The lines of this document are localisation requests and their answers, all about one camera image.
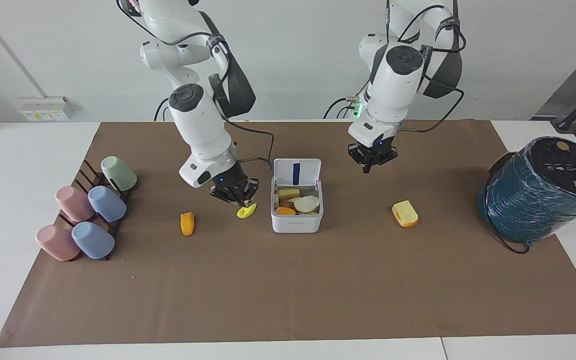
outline container lid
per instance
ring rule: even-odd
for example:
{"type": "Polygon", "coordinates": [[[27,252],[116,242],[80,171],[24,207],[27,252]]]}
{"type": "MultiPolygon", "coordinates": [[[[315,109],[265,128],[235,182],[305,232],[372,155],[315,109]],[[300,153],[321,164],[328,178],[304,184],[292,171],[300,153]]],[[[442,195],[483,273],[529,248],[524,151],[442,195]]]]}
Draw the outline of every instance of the container lid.
{"type": "Polygon", "coordinates": [[[530,148],[530,161],[547,182],[576,194],[576,143],[559,137],[541,137],[530,148]]]}
{"type": "Polygon", "coordinates": [[[320,159],[275,159],[274,178],[277,185],[315,185],[322,171],[320,159]]]}

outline cup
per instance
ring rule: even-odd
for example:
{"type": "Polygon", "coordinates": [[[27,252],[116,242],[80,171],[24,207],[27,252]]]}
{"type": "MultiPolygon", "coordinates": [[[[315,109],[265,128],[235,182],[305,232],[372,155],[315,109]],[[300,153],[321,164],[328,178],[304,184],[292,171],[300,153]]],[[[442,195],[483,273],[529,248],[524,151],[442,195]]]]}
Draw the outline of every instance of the cup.
{"type": "Polygon", "coordinates": [[[73,240],[71,232],[55,225],[42,227],[35,239],[48,255],[60,262],[74,259],[81,251],[73,240]]]}
{"type": "Polygon", "coordinates": [[[108,156],[103,159],[101,171],[116,191],[129,191],[137,184],[137,175],[119,157],[108,156]]]}
{"type": "Polygon", "coordinates": [[[87,221],[95,214],[84,191],[73,186],[64,186],[55,195],[57,204],[68,218],[75,223],[87,221]]]}
{"type": "Polygon", "coordinates": [[[92,208],[108,223],[118,221],[126,214],[126,203],[108,187],[93,187],[88,192],[88,200],[92,208]]]}
{"type": "Polygon", "coordinates": [[[115,248],[115,238],[89,221],[78,223],[72,229],[72,238],[81,251],[94,260],[105,258],[115,248]]]}

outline white robotic arm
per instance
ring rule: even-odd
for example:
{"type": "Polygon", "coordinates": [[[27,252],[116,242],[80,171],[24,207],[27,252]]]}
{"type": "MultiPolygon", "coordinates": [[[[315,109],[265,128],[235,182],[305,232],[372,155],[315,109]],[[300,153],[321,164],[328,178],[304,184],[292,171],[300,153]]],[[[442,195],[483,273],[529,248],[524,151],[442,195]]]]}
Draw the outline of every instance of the white robotic arm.
{"type": "Polygon", "coordinates": [[[416,93],[441,98],[457,86],[464,37],[456,1],[452,7],[450,11],[446,0],[391,0],[388,14],[394,36],[371,33],[362,39],[359,54],[370,78],[358,100],[358,119],[348,129],[358,143],[350,144],[348,153],[364,173],[397,157],[393,139],[416,93]],[[435,30],[435,41],[420,51],[416,45],[422,21],[435,30]]]}
{"type": "Polygon", "coordinates": [[[181,178],[195,188],[213,180],[212,196],[246,207],[259,180],[244,174],[224,119],[247,113],[256,98],[226,39],[207,14],[194,9],[198,2],[117,0],[131,19],[143,16],[147,27],[143,29],[158,39],[142,44],[141,59],[148,68],[165,75],[174,88],[168,105],[191,150],[179,169],[181,178]],[[212,91],[196,84],[199,75],[186,67],[210,57],[220,69],[208,78],[212,91]]]}

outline table surface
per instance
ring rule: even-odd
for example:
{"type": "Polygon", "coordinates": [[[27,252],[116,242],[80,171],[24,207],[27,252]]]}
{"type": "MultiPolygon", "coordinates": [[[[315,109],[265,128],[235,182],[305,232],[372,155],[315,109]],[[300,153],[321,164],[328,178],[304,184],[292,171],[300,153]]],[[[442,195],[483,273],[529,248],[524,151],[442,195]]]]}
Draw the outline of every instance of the table surface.
{"type": "MultiPolygon", "coordinates": [[[[535,137],[562,136],[547,122],[494,121],[493,125],[509,151],[523,148],[535,137]]],[[[39,228],[55,219],[55,191],[72,181],[98,126],[0,123],[0,221],[6,222],[0,223],[0,330],[39,251],[32,239],[39,228]]],[[[557,235],[576,268],[576,221],[557,235]]],[[[484,353],[488,359],[569,359],[576,356],[576,335],[53,346],[0,349],[0,359],[107,358],[110,353],[135,359],[167,354],[192,359],[249,359],[251,354],[254,358],[320,359],[326,354],[338,359],[466,360],[484,353]]]]}

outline brown table mat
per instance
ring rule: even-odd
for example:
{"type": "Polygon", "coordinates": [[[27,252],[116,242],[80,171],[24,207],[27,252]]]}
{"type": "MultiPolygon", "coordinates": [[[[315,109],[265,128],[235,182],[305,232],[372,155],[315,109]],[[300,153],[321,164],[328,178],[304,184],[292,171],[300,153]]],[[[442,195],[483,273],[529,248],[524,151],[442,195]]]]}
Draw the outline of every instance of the brown table mat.
{"type": "MultiPolygon", "coordinates": [[[[515,255],[480,219],[477,191],[506,151],[490,123],[402,133],[399,157],[369,175],[347,155],[348,123],[247,125],[277,135],[275,158],[322,159],[318,233],[273,232],[263,162],[244,164],[261,185],[238,219],[178,176],[189,150],[173,123],[102,123],[86,159],[117,155],[139,176],[116,248],[107,262],[41,251],[0,347],[576,333],[576,269],[557,237],[515,255]],[[403,200],[418,226],[397,224],[403,200]]],[[[240,158],[267,153],[267,136],[228,130],[240,158]]]]}

